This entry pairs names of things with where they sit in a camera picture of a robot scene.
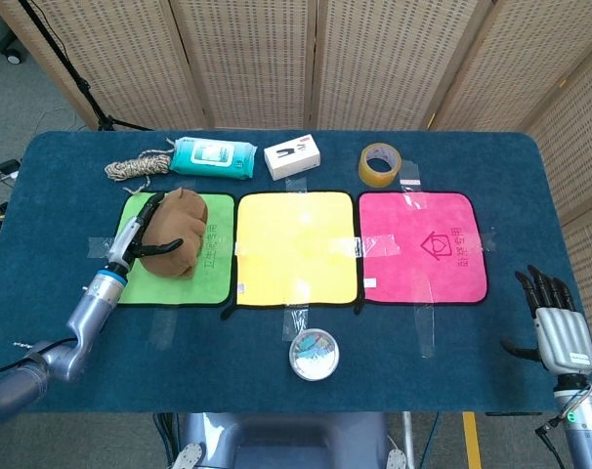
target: dark blue tablecloth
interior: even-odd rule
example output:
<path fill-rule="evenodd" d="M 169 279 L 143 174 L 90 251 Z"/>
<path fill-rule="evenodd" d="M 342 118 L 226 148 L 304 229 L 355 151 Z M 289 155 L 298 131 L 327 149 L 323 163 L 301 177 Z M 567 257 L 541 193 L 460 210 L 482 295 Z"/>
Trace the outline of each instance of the dark blue tablecloth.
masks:
<path fill-rule="evenodd" d="M 303 131 L 54 132 L 38 136 L 23 159 L 0 236 L 0 365 L 21 357 L 12 342 L 55 340 L 104 260 L 88 258 L 90 236 L 112 236 L 128 194 L 106 178 L 113 160 L 166 149 L 183 135 L 258 146 L 250 181 L 152 178 L 151 190 L 179 185 L 199 192 L 285 190 L 273 182 L 263 148 Z M 553 407 L 551 377 L 498 345 L 511 337 L 532 346 L 532 322 L 513 273 L 533 263 L 575 286 L 535 143 L 522 134 L 314 132 L 319 168 L 308 190 L 370 190 L 359 154 L 386 142 L 419 165 L 425 191 L 463 192 L 472 200 L 486 253 L 488 295 L 476 306 L 435 307 L 435 354 L 419 353 L 412 307 L 315 307 L 309 325 L 331 332 L 341 360 L 327 380 L 310 383 L 289 366 L 281 340 L 283 310 L 119 308 L 76 384 L 54 383 L 35 409 L 52 411 L 344 411 L 492 410 Z M 128 182 L 137 187 L 142 180 Z M 573 288 L 576 303 L 578 293 Z"/>

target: plastic lid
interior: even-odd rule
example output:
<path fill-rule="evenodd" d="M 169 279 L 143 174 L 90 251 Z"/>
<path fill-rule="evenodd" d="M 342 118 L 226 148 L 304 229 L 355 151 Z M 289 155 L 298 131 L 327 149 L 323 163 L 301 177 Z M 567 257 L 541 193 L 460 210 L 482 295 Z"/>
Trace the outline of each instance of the plastic lid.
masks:
<path fill-rule="evenodd" d="M 339 362 L 339 347 L 331 334 L 322 329 L 305 329 L 289 347 L 289 363 L 298 376 L 319 381 L 330 376 Z"/>

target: white box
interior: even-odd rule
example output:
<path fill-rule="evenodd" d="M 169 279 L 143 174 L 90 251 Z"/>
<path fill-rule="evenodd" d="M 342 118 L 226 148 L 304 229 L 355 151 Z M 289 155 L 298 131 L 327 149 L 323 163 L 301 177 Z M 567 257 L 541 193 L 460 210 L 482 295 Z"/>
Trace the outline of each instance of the white box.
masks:
<path fill-rule="evenodd" d="M 273 181 L 319 166 L 319 150 L 310 135 L 264 149 Z"/>

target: packing tape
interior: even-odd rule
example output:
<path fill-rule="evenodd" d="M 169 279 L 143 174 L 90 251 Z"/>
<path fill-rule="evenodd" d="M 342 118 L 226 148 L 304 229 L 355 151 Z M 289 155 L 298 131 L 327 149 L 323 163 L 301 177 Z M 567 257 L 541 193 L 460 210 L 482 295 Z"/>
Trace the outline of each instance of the packing tape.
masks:
<path fill-rule="evenodd" d="M 371 168 L 370 159 L 382 159 L 390 165 L 389 171 L 381 172 Z M 359 160 L 359 177 L 372 188 L 386 188 L 394 182 L 394 178 L 401 170 L 401 154 L 397 149 L 387 144 L 368 145 L 361 152 Z"/>

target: green towel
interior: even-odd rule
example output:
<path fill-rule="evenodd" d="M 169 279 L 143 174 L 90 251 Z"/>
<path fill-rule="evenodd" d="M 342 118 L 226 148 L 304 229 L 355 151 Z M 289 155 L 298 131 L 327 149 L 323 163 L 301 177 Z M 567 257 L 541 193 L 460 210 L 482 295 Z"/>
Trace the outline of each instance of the green towel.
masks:
<path fill-rule="evenodd" d="M 127 199 L 118 224 L 119 232 L 129 218 L 140 212 L 151 195 L 141 192 Z M 129 284 L 120 298 L 121 305 L 218 305 L 229 298 L 234 201 L 223 193 L 202 193 L 200 196 L 207 204 L 209 218 L 194 276 L 183 279 L 156 277 L 138 260 L 127 276 Z"/>

